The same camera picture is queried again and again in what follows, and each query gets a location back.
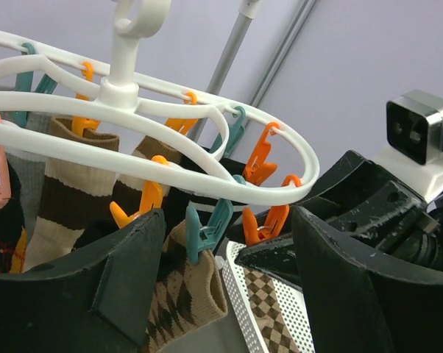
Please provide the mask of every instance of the teal clip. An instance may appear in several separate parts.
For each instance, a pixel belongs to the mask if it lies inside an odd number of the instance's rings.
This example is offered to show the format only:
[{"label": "teal clip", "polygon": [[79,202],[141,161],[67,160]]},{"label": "teal clip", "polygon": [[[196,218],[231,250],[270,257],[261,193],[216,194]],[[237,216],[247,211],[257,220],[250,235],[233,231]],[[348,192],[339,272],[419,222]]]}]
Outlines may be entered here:
[{"label": "teal clip", "polygon": [[[228,126],[228,129],[230,130],[230,136],[228,138],[227,148],[224,150],[223,153],[224,158],[228,158],[231,156],[239,141],[241,141],[244,132],[246,131],[246,127],[244,126],[244,120],[246,119],[246,110],[243,107],[236,107],[235,109],[240,112],[240,115],[239,117],[236,117],[235,114],[233,114],[233,117],[236,118],[236,121],[234,124]],[[210,153],[214,153],[217,149],[220,148],[221,145],[222,136],[219,134],[216,137],[212,148],[210,149]]]},{"label": "teal clip", "polygon": [[37,88],[35,88],[35,93],[52,94],[57,85],[58,83],[56,81],[47,74],[44,74]]},{"label": "teal clip", "polygon": [[[35,48],[31,43],[24,43],[22,46],[27,49],[27,52],[22,52],[22,55],[37,54]],[[32,90],[33,71],[23,72],[17,75],[15,79],[16,92],[30,92]],[[25,127],[27,124],[27,112],[14,112],[14,121],[20,127]]]},{"label": "teal clip", "polygon": [[[246,184],[241,175],[234,175],[233,178],[240,184]],[[191,204],[187,206],[185,210],[185,239],[187,256],[193,264],[199,263],[199,253],[202,250],[216,247],[232,217],[233,204],[230,200],[220,199],[216,203],[208,224],[202,227],[195,207]]]},{"label": "teal clip", "polygon": [[[22,46],[27,49],[27,52],[22,52],[22,55],[37,54],[35,48],[31,43],[24,43]],[[17,75],[15,80],[16,92],[30,92],[32,91],[33,71],[23,72]],[[57,83],[48,75],[43,75],[35,89],[36,93],[52,94],[57,87]],[[25,127],[27,124],[29,112],[14,112],[14,121],[20,127]]]}]

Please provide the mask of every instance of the orange clip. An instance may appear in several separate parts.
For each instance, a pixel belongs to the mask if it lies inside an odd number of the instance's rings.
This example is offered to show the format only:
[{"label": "orange clip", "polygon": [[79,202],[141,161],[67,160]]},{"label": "orange clip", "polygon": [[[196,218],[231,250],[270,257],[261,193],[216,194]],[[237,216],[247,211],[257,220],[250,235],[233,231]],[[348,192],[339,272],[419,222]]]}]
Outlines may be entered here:
[{"label": "orange clip", "polygon": [[[266,128],[263,131],[263,134],[259,138],[254,151],[251,154],[251,157],[244,167],[243,177],[247,182],[250,182],[253,185],[259,186],[263,182],[267,180],[276,170],[277,164],[275,163],[265,163],[266,158],[271,151],[272,144],[267,142],[267,136],[269,135],[269,131],[272,127],[277,127],[278,123],[268,123]],[[275,135],[276,132],[270,131],[271,135]]]},{"label": "orange clip", "polygon": [[[191,100],[184,99],[184,103],[196,105],[197,104],[197,96],[195,93],[187,92],[187,96],[191,97]],[[177,119],[177,118],[170,118],[167,120],[165,125],[173,130],[176,130],[177,132],[180,132],[181,134],[185,135],[189,132],[190,129],[194,127],[198,119]]]},{"label": "orange clip", "polygon": [[[94,73],[92,69],[92,64],[88,61],[85,61],[82,64],[86,67],[85,70],[81,70],[82,75],[86,78],[87,81],[92,81]],[[82,99],[84,101],[89,100],[89,97],[83,96],[80,93],[76,95],[76,98]],[[82,118],[80,116],[74,116],[73,121],[71,123],[71,131],[78,136],[82,136],[82,134],[84,133],[84,129],[96,130],[99,124],[100,121],[97,120]]]},{"label": "orange clip", "polygon": [[[163,156],[154,156],[151,160],[160,164],[169,165],[167,159]],[[144,215],[153,208],[160,208],[163,203],[163,196],[164,192],[161,185],[157,182],[150,182],[147,180],[143,184],[140,207],[136,213],[128,216],[114,201],[110,203],[110,212],[112,213],[112,217],[117,223],[118,228],[121,229],[138,216]]]},{"label": "orange clip", "polygon": [[[282,186],[289,186],[291,182],[296,187],[302,186],[300,178],[294,174],[288,175]],[[245,208],[243,210],[243,230],[246,245],[255,245],[263,240],[277,237],[287,220],[289,210],[290,206],[287,204],[271,207],[266,222],[259,227],[254,213],[249,208]]]}]

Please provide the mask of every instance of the brown striped sock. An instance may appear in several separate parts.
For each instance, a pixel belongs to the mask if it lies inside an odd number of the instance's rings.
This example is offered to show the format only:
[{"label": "brown striped sock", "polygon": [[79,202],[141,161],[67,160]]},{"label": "brown striped sock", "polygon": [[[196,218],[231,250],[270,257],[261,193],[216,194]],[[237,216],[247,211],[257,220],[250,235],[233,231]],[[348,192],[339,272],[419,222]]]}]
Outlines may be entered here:
[{"label": "brown striped sock", "polygon": [[[172,147],[146,136],[133,151],[132,156],[151,160],[154,156],[161,155],[169,162],[180,163],[181,153]],[[133,176],[120,175],[113,186],[112,201],[122,208],[127,215],[138,211],[140,206],[141,191],[144,184],[143,179]],[[169,186],[161,185],[164,196],[169,192]]]},{"label": "brown striped sock", "polygon": [[[53,118],[49,134],[118,151],[118,136],[85,129],[80,137],[71,132],[71,122],[70,118]],[[108,217],[114,181],[111,171],[49,158],[24,269],[68,254],[87,225]]]},{"label": "brown striped sock", "polygon": [[168,277],[156,283],[142,353],[159,352],[172,341],[227,314],[222,281],[212,252],[191,263],[185,248],[185,222],[169,234],[163,253],[180,259]]}]

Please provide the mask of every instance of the white plastic hanger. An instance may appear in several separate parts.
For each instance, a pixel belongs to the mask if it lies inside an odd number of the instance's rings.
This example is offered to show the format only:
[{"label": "white plastic hanger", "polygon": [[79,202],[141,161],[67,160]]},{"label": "white plastic hanger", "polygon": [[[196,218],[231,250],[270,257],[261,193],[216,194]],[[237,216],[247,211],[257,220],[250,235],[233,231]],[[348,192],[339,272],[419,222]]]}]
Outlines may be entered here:
[{"label": "white plastic hanger", "polygon": [[[273,116],[245,104],[208,93],[185,88],[170,82],[136,74],[135,63],[140,38],[154,35],[166,19],[170,0],[138,0],[139,13],[134,20],[127,19],[133,0],[118,0],[113,33],[112,65],[63,51],[45,44],[0,32],[0,46],[23,51],[22,43],[31,43],[37,53],[0,60],[2,77],[27,71],[44,71],[53,80],[88,96],[94,101],[83,101],[62,96],[36,93],[0,92],[0,111],[36,111],[64,115],[79,115],[133,129],[156,138],[181,151],[199,165],[208,175],[186,171],[170,164],[161,165],[149,160],[107,151],[81,143],[55,138],[17,126],[0,124],[0,144],[47,157],[115,171],[133,177],[157,181],[214,198],[231,199],[246,204],[290,204],[304,197],[319,176],[319,161],[308,143],[292,128]],[[75,76],[55,63],[83,69],[82,63],[93,65],[95,74],[104,76],[101,85]],[[139,87],[186,99],[188,91],[206,105],[169,104],[138,97]],[[218,162],[228,140],[228,125],[222,113],[235,113],[241,105],[247,117],[263,125],[275,121],[280,129],[275,132],[285,138],[305,162],[305,173],[300,188],[261,188],[238,184]],[[151,119],[136,114],[156,115],[181,119],[209,118],[218,127],[223,142],[210,154],[185,136]]]}]

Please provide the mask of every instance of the white perforated basket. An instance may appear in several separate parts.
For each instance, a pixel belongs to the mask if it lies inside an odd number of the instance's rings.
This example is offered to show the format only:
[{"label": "white perforated basket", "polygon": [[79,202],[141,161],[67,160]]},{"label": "white perforated basket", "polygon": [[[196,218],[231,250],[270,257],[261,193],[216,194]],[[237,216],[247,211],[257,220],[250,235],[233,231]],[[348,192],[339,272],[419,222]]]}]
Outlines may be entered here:
[{"label": "white perforated basket", "polygon": [[[243,268],[235,265],[235,258],[244,247],[245,245],[240,243],[228,242],[227,261],[223,267],[223,280],[249,351],[251,353],[269,353],[249,306]],[[272,281],[283,319],[297,348],[302,353],[314,353],[315,349],[303,295],[298,290],[284,285],[276,279]]]}]

